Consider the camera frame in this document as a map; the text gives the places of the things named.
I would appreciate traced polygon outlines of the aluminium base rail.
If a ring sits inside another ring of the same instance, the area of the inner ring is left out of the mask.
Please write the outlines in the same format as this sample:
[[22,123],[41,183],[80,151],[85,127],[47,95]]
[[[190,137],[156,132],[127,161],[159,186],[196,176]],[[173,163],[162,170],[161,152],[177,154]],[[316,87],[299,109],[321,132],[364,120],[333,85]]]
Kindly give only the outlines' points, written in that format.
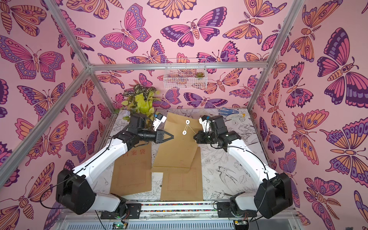
[[294,208],[266,219],[251,211],[235,216],[226,200],[201,202],[128,202],[128,214],[115,219],[106,212],[83,215],[63,211],[55,230],[302,230]]

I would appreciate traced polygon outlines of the potted green plant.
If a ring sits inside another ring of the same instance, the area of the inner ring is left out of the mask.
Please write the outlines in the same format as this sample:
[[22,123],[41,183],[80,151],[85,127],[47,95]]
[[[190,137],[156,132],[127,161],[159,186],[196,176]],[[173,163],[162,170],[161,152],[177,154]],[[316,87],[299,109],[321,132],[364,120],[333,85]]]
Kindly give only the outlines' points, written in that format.
[[153,86],[146,87],[137,84],[133,88],[125,90],[122,94],[117,94],[113,101],[114,112],[117,114],[119,110],[125,109],[131,115],[142,114],[153,120],[155,115],[153,103],[158,101],[156,92],[157,90]]

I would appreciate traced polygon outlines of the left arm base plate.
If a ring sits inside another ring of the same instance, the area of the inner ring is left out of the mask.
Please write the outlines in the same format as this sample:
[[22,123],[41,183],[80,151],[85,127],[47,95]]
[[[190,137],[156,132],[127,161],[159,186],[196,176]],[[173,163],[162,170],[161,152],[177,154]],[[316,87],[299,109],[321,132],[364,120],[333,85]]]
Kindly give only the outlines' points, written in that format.
[[118,208],[117,211],[103,211],[100,215],[100,219],[138,219],[140,217],[141,208],[141,203],[124,204],[123,206]]

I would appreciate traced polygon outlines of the left kraft file bag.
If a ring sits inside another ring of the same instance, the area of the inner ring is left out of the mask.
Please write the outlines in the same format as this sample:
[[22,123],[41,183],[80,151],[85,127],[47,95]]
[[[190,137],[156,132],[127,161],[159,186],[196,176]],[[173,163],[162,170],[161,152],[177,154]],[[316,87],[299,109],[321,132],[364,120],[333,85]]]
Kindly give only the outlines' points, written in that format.
[[114,162],[110,193],[127,196],[151,191],[151,144],[132,148]]

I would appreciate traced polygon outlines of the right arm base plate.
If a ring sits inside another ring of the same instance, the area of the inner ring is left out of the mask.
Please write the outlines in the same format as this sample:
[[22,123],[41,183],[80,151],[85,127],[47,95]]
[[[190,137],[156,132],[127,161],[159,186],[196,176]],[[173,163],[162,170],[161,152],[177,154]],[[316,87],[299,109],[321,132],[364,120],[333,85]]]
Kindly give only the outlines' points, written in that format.
[[213,207],[217,210],[220,218],[257,217],[254,210],[240,210],[233,202],[215,201]]

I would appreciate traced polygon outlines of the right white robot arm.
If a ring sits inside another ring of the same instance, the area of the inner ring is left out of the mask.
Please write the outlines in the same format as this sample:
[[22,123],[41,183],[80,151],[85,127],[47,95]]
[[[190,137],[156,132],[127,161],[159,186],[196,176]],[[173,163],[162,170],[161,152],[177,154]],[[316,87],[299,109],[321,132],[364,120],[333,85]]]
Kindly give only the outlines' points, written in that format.
[[224,150],[234,157],[249,173],[258,187],[255,195],[238,193],[230,198],[234,215],[250,211],[270,219],[293,205],[291,179],[285,173],[277,173],[255,155],[235,131],[228,131],[223,116],[202,116],[202,130],[194,135],[198,144],[208,144]]

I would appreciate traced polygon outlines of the small succulent in basket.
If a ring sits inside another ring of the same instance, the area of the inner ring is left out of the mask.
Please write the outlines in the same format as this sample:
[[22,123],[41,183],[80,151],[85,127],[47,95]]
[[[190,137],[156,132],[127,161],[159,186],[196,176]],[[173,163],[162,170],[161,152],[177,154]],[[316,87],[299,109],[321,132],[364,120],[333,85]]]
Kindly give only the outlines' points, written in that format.
[[195,74],[195,77],[196,77],[196,78],[204,78],[204,77],[205,77],[205,73],[204,73],[204,72],[197,72],[197,73]]

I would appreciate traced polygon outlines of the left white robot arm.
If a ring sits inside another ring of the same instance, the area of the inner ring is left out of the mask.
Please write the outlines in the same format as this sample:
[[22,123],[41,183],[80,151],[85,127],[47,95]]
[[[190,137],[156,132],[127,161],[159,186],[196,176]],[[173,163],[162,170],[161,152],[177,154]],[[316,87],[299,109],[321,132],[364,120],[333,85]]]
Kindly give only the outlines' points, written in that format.
[[173,138],[172,134],[161,129],[120,131],[92,158],[58,174],[56,201],[77,215],[88,211],[105,211],[116,217],[126,216],[126,199],[118,195],[96,193],[92,189],[93,183],[108,166],[137,146],[140,141],[160,144]]

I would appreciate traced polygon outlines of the brown kraft file bag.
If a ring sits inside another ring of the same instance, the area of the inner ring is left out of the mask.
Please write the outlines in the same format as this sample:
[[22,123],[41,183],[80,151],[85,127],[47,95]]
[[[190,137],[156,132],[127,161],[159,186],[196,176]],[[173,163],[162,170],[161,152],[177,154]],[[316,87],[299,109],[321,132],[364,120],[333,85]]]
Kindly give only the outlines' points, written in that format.
[[164,130],[173,134],[174,139],[159,145],[151,171],[187,173],[198,148],[193,137],[202,129],[197,119],[168,113]]

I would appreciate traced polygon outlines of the bottom kraft file bag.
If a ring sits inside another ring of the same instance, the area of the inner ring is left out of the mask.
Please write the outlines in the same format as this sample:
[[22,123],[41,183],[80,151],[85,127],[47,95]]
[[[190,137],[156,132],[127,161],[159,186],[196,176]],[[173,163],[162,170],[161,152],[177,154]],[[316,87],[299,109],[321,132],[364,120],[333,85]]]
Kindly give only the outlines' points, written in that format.
[[197,148],[186,173],[163,174],[161,201],[203,201],[201,149]]

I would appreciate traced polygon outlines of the aluminium frame post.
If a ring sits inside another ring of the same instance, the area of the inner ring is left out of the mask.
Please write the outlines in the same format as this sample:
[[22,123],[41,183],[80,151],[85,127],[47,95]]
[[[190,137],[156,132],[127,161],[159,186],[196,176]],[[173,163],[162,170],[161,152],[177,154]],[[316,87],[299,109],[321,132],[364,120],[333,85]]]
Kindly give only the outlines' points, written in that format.
[[259,95],[262,86],[264,85],[265,81],[267,80],[268,75],[271,72],[272,66],[275,63],[279,52],[282,49],[282,46],[284,44],[284,42],[286,41],[286,38],[289,34],[289,32],[291,31],[292,27],[294,26],[295,20],[300,12],[300,10],[302,9],[304,4],[304,1],[300,1],[300,0],[295,0],[292,3],[292,6],[286,16],[286,18],[284,19],[283,25],[282,25],[282,29],[279,32],[279,35],[276,39],[276,42],[273,46],[272,51],[269,54],[269,57],[267,59],[267,62],[247,62],[246,64],[249,65],[247,66],[247,68],[261,68],[263,69],[261,72],[261,76],[258,79],[257,85],[254,89],[254,92],[249,100],[249,103],[247,105],[247,110],[250,112],[254,106],[254,104],[256,103],[256,98]]

